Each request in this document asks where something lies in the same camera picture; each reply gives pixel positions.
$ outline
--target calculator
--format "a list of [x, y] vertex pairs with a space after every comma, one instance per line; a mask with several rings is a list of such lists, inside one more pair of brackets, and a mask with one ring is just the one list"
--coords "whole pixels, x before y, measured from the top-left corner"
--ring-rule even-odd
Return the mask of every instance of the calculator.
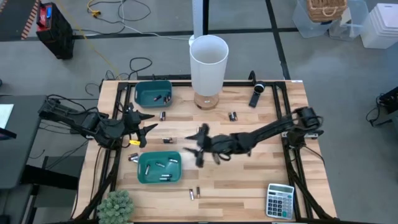
[[273, 218], [293, 218], [294, 187], [284, 184], [269, 184], [266, 214]]

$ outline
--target lamp shade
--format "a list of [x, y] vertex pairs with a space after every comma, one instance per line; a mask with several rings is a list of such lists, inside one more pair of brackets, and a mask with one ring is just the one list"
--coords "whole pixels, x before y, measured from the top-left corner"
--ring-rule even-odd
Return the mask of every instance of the lamp shade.
[[196, 38], [190, 46], [192, 87], [201, 96], [213, 96], [223, 88], [229, 48], [214, 35]]

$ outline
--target green tray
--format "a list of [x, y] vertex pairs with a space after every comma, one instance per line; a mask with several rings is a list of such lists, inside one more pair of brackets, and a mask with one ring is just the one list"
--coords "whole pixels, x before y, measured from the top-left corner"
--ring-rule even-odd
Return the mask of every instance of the green tray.
[[[178, 163], [169, 162], [175, 159]], [[165, 167], [159, 167], [155, 163], [159, 162]], [[142, 184], [167, 184], [178, 182], [182, 174], [181, 155], [177, 151], [164, 152], [145, 152], [139, 156], [137, 178]], [[145, 175], [147, 165], [150, 165], [148, 175]], [[171, 174], [170, 181], [161, 181], [162, 174]]]
[[[172, 83], [167, 80], [162, 81], [148, 81], [139, 82], [136, 85], [134, 92], [134, 101], [138, 103], [142, 108], [160, 108], [170, 106], [172, 104], [173, 97], [165, 104], [164, 97], [169, 94], [172, 96]], [[161, 95], [162, 97], [157, 101], [154, 98]]]

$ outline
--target black table leg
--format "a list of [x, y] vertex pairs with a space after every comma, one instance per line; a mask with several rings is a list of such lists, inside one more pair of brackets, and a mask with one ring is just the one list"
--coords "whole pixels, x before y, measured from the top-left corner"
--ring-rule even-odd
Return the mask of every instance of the black table leg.
[[209, 4], [210, 0], [203, 0], [203, 35], [209, 33]]
[[79, 184], [79, 178], [26, 165], [24, 173], [22, 174], [21, 183], [76, 190]]

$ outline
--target calculator display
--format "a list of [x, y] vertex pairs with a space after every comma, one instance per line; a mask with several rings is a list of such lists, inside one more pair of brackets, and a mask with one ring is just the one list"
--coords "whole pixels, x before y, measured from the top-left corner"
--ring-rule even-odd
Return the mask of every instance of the calculator display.
[[293, 189], [290, 187], [281, 187], [281, 186], [275, 186], [275, 185], [269, 186], [269, 190], [277, 190], [280, 192], [287, 192], [287, 193], [293, 192]]

